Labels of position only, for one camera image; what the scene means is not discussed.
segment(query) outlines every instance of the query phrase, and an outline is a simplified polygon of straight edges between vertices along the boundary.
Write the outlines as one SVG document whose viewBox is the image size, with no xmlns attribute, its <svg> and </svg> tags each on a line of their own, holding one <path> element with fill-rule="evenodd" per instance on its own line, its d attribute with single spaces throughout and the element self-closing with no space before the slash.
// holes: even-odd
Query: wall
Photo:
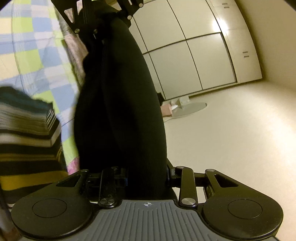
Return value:
<svg viewBox="0 0 296 241">
<path fill-rule="evenodd" d="M 296 11 L 284 0 L 236 0 L 253 37 L 264 78 L 296 90 Z"/>
</svg>

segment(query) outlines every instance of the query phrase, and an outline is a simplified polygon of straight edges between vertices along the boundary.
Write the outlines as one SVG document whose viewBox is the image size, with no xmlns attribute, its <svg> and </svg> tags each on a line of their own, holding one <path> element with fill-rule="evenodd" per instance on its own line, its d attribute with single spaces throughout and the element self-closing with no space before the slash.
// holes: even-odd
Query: white floor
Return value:
<svg viewBox="0 0 296 241">
<path fill-rule="evenodd" d="M 216 169 L 272 197 L 284 211 L 277 237 L 295 240 L 296 92 L 255 82 L 193 100 L 208 106 L 165 123 L 171 163 Z"/>
</svg>

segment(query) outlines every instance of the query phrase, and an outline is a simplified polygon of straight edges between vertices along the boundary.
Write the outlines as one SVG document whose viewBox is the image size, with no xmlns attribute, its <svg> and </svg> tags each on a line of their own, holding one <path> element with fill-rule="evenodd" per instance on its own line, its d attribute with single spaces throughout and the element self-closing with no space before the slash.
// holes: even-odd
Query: striped fabric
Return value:
<svg viewBox="0 0 296 241">
<path fill-rule="evenodd" d="M 11 206 L 67 175 L 52 103 L 0 87 L 0 185 L 6 202 Z"/>
</svg>

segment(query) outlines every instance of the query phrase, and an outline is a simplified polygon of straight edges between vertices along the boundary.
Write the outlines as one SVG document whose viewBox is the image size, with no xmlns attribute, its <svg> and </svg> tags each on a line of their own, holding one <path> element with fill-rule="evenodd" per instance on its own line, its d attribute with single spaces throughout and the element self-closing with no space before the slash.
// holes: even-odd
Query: metal screw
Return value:
<svg viewBox="0 0 296 241">
<path fill-rule="evenodd" d="M 195 204 L 196 201 L 193 198 L 187 197 L 187 198 L 183 198 L 181 200 L 181 203 L 184 205 L 187 205 L 187 206 L 191 206 L 191 205 Z"/>
<path fill-rule="evenodd" d="M 109 197 L 103 198 L 100 201 L 100 204 L 105 205 L 105 206 L 109 206 L 109 205 L 112 205 L 114 203 L 115 203 L 115 200 L 112 197 L 111 198 L 109 198 Z"/>
</svg>

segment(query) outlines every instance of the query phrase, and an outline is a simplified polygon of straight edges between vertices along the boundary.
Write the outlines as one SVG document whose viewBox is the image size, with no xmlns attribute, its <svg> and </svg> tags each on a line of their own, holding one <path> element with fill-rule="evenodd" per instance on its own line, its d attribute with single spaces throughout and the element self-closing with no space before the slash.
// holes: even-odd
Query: checkered bedsheet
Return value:
<svg viewBox="0 0 296 241">
<path fill-rule="evenodd" d="M 0 11 L 0 85 L 53 102 L 68 164 L 78 155 L 72 131 L 78 89 L 63 45 L 50 0 L 13 0 Z"/>
</svg>

